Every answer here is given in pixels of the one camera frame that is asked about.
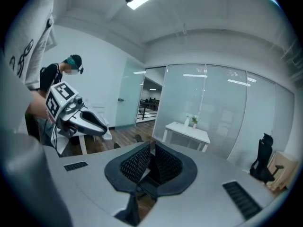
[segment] black slot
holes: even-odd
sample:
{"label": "black slot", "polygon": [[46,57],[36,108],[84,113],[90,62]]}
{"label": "black slot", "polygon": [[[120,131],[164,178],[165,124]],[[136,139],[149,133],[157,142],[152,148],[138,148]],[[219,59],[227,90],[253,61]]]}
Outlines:
{"label": "black slot", "polygon": [[245,220],[252,218],[262,210],[262,208],[236,181],[223,184],[223,188],[236,204]]}
{"label": "black slot", "polygon": [[82,167],[88,166],[88,164],[84,161],[78,162],[78,163],[74,163],[74,164],[70,164],[70,165],[65,165],[64,168],[66,171],[72,171],[72,170],[76,170]]}

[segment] glass wall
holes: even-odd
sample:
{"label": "glass wall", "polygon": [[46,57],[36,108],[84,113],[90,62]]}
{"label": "glass wall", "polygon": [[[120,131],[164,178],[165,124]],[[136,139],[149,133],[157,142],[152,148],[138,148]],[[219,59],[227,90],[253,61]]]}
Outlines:
{"label": "glass wall", "polygon": [[276,111],[276,84],[247,73],[247,101],[242,128],[228,160],[249,170],[258,155],[259,139],[271,135]]}
{"label": "glass wall", "polygon": [[[275,82],[243,70],[216,65],[170,65],[153,136],[162,140],[165,126],[184,123],[188,113],[199,115],[196,128],[208,134],[207,151],[249,170],[264,133],[274,139],[273,152],[286,148],[294,95]],[[176,134],[171,143],[197,147]]]}

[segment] potted plant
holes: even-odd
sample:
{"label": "potted plant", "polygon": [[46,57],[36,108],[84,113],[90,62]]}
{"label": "potted plant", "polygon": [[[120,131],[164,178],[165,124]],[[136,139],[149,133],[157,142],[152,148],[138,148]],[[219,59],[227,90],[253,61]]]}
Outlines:
{"label": "potted plant", "polygon": [[197,116],[197,115],[193,115],[193,116],[191,117],[191,121],[194,123],[193,128],[195,129],[196,126],[197,126],[197,123],[198,123],[198,116]]}

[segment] green plant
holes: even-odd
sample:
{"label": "green plant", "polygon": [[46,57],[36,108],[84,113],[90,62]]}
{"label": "green plant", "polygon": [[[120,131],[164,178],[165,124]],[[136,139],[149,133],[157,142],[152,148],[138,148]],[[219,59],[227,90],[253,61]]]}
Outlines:
{"label": "green plant", "polygon": [[198,123],[198,116],[197,116],[197,115],[193,115],[193,116],[191,117],[191,121],[192,121],[193,123]]}

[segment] black hair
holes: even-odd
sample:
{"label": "black hair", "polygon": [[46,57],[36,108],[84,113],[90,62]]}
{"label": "black hair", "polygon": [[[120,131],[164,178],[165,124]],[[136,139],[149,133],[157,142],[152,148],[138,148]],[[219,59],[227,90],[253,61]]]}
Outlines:
{"label": "black hair", "polygon": [[80,66],[82,65],[82,58],[81,58],[81,56],[79,56],[79,55],[71,55],[71,57],[75,61],[77,67],[80,68]]}

